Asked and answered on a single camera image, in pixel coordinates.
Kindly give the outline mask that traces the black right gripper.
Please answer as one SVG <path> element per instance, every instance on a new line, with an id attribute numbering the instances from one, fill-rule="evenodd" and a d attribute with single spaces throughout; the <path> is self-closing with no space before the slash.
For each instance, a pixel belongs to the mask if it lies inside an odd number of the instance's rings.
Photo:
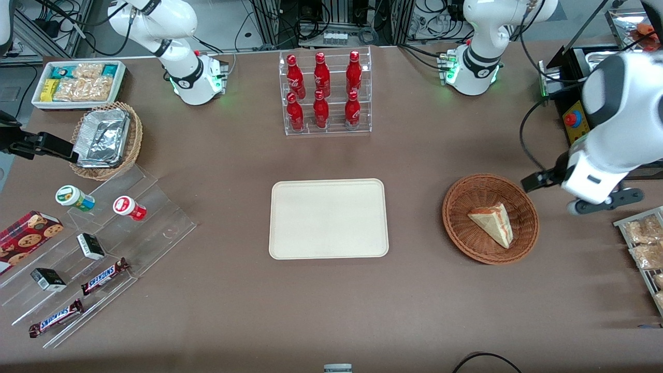
<path id="1" fill-rule="evenodd" d="M 49 155 L 60 159 L 77 159 L 74 144 L 46 132 L 37 135 L 21 129 L 12 115 L 1 111 L 1 152 L 10 155 Z"/>

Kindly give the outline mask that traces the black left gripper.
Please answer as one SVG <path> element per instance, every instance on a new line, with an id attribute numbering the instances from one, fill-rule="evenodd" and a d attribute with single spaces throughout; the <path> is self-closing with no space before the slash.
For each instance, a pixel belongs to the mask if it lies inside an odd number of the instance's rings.
<path id="1" fill-rule="evenodd" d="M 525 193 L 542 187 L 548 188 L 562 184 L 565 180 L 568 168 L 569 153 L 562 153 L 557 159 L 554 167 L 543 170 L 540 173 L 532 173 L 521 180 L 521 187 Z"/>

